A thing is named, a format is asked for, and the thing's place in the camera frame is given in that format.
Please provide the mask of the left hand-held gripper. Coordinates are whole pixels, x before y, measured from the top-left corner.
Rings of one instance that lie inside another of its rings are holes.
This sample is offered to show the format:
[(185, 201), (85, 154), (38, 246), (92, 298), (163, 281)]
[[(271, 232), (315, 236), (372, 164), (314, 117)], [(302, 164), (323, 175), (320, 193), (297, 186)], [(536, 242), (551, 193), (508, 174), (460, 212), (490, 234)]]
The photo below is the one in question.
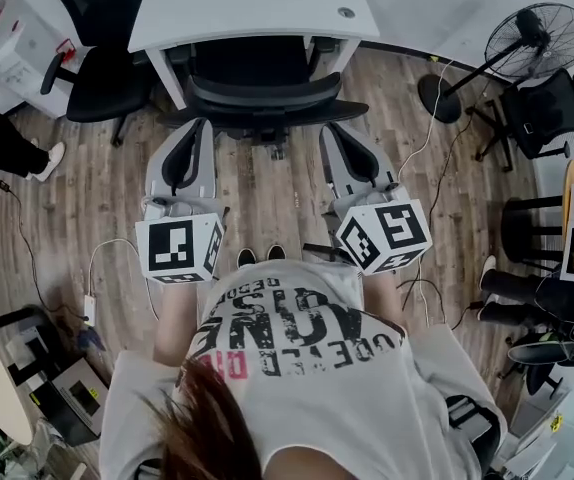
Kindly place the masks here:
[(214, 198), (214, 132), (209, 120), (192, 119), (173, 131), (150, 157), (143, 218), (135, 223), (143, 275), (160, 284), (210, 281), (224, 238)]

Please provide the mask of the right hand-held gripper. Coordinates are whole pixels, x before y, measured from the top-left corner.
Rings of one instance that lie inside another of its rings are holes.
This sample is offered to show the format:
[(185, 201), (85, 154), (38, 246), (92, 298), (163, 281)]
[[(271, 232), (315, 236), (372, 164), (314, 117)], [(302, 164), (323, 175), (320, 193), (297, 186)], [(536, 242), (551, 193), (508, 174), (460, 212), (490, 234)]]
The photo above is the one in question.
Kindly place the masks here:
[(333, 194), (325, 219), (336, 261), (370, 276), (404, 268), (431, 248), (421, 202), (396, 182), (383, 148), (339, 122), (321, 128), (319, 144)]

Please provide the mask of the black mesh office chair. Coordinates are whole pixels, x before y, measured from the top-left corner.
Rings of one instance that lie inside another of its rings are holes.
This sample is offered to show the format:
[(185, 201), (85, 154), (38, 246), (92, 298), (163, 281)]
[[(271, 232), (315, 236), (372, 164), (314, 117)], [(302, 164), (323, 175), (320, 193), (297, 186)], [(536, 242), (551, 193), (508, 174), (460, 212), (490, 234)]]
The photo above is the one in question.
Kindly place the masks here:
[(320, 55), (334, 42), (318, 38), (307, 57), (299, 36), (252, 36), (203, 41), (183, 50), (186, 107), (158, 122), (179, 128), (202, 118), (216, 132), (257, 145), (281, 144), (292, 127), (345, 121), (367, 113), (365, 103), (338, 98), (337, 72), (314, 80)]

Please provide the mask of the person's right forearm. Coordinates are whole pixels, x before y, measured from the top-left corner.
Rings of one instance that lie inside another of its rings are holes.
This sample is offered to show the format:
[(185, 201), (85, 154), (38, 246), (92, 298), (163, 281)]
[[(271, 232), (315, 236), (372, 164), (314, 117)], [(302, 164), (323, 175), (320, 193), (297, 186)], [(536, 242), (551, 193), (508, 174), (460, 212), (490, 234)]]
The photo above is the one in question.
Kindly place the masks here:
[(407, 333), (397, 277), (392, 272), (364, 276), (362, 289), (365, 312)]

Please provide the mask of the person's left forearm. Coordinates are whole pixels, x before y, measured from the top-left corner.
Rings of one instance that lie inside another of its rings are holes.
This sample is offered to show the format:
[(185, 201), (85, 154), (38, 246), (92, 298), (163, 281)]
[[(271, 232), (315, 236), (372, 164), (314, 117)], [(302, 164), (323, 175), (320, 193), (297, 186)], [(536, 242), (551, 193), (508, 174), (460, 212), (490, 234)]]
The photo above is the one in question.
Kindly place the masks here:
[(153, 348), (153, 360), (180, 367), (197, 329), (198, 298), (195, 284), (166, 285)]

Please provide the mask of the white desk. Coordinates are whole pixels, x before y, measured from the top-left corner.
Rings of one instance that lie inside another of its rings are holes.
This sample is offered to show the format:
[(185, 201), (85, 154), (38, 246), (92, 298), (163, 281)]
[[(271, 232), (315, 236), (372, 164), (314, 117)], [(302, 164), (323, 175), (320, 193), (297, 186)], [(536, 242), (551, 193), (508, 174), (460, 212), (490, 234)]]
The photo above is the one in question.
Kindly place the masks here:
[(142, 0), (128, 49), (146, 53), (174, 105), (185, 106), (165, 52), (180, 45), (245, 36), (329, 37), (340, 46), (331, 73), (380, 31), (367, 0)]

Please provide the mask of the round yellow table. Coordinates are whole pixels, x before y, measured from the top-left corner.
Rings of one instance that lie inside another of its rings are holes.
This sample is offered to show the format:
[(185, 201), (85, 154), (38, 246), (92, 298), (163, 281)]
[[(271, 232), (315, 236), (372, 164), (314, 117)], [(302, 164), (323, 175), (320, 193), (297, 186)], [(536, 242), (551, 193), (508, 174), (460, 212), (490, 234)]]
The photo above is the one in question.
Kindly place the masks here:
[[(553, 272), (554, 268), (547, 266), (546, 262), (562, 263), (563, 251), (546, 249), (542, 245), (542, 238), (566, 238), (573, 184), (574, 159), (568, 162), (561, 195), (525, 200), (512, 198), (506, 202), (501, 218), (501, 243), (511, 262), (549, 272)], [(560, 209), (561, 224), (538, 224), (534, 217), (542, 209)]]

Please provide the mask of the blue cloth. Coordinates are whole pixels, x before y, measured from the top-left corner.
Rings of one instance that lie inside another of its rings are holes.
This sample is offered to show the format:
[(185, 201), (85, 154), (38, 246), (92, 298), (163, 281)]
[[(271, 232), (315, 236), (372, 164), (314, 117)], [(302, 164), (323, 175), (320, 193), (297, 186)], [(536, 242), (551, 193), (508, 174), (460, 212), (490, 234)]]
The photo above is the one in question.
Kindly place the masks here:
[(98, 351), (105, 352), (102, 339), (93, 326), (84, 324), (78, 331), (76, 345), (80, 351), (87, 351), (91, 347)]

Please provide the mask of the white cabinet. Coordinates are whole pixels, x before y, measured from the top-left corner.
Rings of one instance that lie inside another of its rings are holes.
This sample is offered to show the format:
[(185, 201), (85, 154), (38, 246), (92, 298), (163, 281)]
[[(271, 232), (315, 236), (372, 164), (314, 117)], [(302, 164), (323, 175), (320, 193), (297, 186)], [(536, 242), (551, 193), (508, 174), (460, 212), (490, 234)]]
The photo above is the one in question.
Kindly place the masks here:
[(26, 0), (0, 0), (0, 113), (25, 102), (52, 118), (66, 113), (71, 85), (57, 82), (40, 92), (63, 36)]

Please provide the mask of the white printed t-shirt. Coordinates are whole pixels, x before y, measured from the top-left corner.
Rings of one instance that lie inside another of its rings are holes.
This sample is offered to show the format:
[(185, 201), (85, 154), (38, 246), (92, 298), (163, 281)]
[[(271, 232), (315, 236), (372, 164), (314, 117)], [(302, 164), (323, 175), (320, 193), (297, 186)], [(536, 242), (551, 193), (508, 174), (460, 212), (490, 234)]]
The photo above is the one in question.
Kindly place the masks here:
[(101, 480), (483, 480), (449, 423), (466, 395), (507, 423), (451, 329), (364, 311), (346, 265), (265, 261), (198, 301), (180, 367), (118, 356)]

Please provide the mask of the silver black metal box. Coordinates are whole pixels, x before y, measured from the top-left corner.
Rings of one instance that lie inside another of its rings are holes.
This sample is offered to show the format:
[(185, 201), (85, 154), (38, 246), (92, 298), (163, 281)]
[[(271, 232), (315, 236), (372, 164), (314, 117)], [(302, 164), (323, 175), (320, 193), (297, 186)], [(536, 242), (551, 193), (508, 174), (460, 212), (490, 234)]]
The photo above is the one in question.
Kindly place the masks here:
[(45, 419), (72, 447), (100, 438), (107, 396), (107, 385), (84, 358), (30, 393)]

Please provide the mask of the white cardboard box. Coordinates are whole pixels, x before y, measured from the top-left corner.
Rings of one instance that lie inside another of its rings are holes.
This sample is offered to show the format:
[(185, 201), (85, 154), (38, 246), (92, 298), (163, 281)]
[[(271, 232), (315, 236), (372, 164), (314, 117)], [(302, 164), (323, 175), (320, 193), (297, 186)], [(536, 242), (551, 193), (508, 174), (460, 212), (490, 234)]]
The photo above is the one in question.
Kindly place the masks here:
[(525, 404), (514, 416), (502, 469), (507, 480), (574, 480), (574, 423), (559, 407)]

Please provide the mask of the black pedestal fan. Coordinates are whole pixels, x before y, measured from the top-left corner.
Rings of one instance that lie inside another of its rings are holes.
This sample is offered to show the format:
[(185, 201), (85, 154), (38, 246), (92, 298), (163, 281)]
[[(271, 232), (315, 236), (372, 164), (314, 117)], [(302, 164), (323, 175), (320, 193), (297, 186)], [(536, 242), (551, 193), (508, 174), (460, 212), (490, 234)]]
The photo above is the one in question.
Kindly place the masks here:
[(518, 10), (491, 33), (484, 57), (481, 66), (455, 84), (434, 74), (419, 80), (418, 96), (433, 118), (456, 122), (462, 112), (457, 91), (486, 72), (520, 83), (574, 66), (574, 8), (537, 3)]

